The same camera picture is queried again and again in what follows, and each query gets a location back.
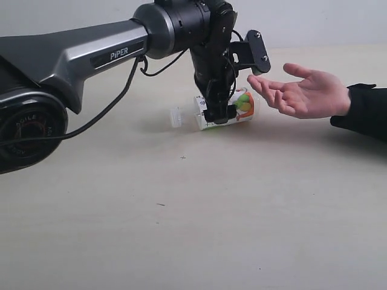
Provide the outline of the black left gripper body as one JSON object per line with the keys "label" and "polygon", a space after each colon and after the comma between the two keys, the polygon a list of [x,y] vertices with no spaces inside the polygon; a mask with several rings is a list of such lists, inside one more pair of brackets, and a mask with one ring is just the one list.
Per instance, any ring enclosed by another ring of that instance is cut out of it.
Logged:
{"label": "black left gripper body", "polygon": [[210,112],[227,111],[235,90],[238,73],[233,65],[229,48],[196,45],[190,49],[194,67],[194,81],[204,97]]}

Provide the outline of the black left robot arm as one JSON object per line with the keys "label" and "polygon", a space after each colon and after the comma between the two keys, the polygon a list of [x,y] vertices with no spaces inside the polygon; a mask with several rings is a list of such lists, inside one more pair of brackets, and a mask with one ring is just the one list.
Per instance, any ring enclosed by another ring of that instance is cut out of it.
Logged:
{"label": "black left robot arm", "polygon": [[33,166],[80,134],[67,131],[68,112],[81,111],[85,81],[127,60],[189,51],[204,118],[216,124],[234,118],[236,18],[226,1],[154,1],[125,21],[1,37],[1,173]]}

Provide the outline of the black sleeved forearm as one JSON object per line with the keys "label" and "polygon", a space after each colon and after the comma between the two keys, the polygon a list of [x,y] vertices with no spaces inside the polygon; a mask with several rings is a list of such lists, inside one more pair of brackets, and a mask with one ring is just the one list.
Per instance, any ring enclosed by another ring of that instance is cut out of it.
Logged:
{"label": "black sleeved forearm", "polygon": [[351,100],[344,116],[333,116],[330,124],[386,142],[386,88],[358,83],[348,87]]}

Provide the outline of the person's open bare hand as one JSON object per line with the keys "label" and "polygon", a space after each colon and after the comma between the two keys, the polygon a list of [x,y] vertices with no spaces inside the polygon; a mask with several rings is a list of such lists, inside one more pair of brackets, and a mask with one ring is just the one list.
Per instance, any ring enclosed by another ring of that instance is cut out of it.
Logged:
{"label": "person's open bare hand", "polygon": [[254,75],[247,78],[269,107],[298,119],[341,117],[349,113],[349,89],[335,75],[295,63],[285,63],[283,70],[301,80],[277,82]]}

